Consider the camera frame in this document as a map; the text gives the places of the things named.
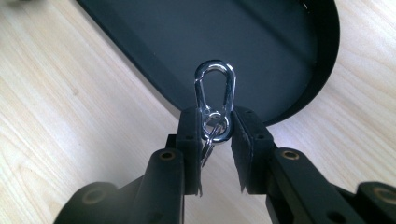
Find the black plastic part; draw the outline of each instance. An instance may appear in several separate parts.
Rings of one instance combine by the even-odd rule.
[[[282,195],[293,214],[292,223],[364,223],[302,152],[277,149],[270,170],[276,184],[269,189],[267,200],[279,200],[277,196]],[[271,217],[282,216],[282,211],[275,212]]]
[[[291,212],[283,195],[280,195],[279,197],[267,195],[265,205],[267,206],[268,214],[270,215],[273,224],[293,223],[293,213]]]
[[[201,189],[201,116],[195,107],[183,110],[177,128],[176,148],[184,156],[186,195],[198,194]]]
[[[122,189],[93,183],[77,191],[54,223],[183,223],[183,216],[183,155],[165,148],[151,155],[144,176]]]
[[[114,201],[116,192],[116,187],[110,183],[97,182],[87,185],[72,196],[54,223],[105,223],[106,215],[110,214],[110,202]]]
[[[355,194],[337,188],[366,223],[396,223],[396,188],[379,183],[359,184]]]
[[[276,145],[273,136],[259,117],[250,109],[233,109],[233,138],[231,148],[241,190],[249,194],[265,194],[268,161]]]
[[[180,110],[195,105],[194,72],[221,59],[236,73],[235,104],[266,125],[306,106],[339,47],[333,0],[78,0],[148,81]],[[219,102],[222,77],[205,83]]]
[[[183,154],[158,150],[151,155],[127,223],[183,223],[183,208]]]
[[[176,134],[168,134],[168,138],[166,139],[165,147],[176,148]]]

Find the carabiner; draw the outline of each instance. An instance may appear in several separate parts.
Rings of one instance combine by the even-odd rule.
[[[206,103],[203,79],[211,71],[220,71],[226,77],[225,95],[222,110],[219,112]],[[225,142],[233,134],[231,113],[233,111],[233,96],[235,92],[235,73],[233,68],[220,60],[212,60],[202,63],[195,72],[195,95],[202,118],[202,130],[204,139],[208,139],[210,131],[206,124],[212,119],[224,122],[222,132],[213,138],[213,143]]]

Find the wood grain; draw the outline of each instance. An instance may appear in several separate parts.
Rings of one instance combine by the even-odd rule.
[[[340,187],[396,186],[396,2],[336,1],[341,46],[304,110],[269,127]],[[177,130],[179,112],[75,1],[0,2],[0,222],[51,223],[79,188],[119,187]],[[269,223],[240,193],[229,143],[186,197],[186,223]]]

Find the black round plate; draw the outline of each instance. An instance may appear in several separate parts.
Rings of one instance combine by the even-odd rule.
[[[194,72],[219,59],[236,73],[235,105],[274,124],[327,81],[339,46],[333,0],[78,0],[143,75],[179,109],[195,106]],[[208,76],[208,104],[224,80]]]

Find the silver carabiner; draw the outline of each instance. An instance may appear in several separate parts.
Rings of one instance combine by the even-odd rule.
[[[221,111],[217,111],[206,103],[203,79],[206,74],[211,71],[220,71],[226,77],[225,95]],[[218,119],[224,122],[222,132],[213,138],[213,143],[225,142],[230,139],[233,130],[231,112],[233,111],[233,96],[235,92],[235,73],[233,68],[220,60],[212,60],[202,63],[195,72],[195,95],[197,104],[202,118],[202,130],[204,139],[208,139],[210,131],[206,128],[206,124]]]

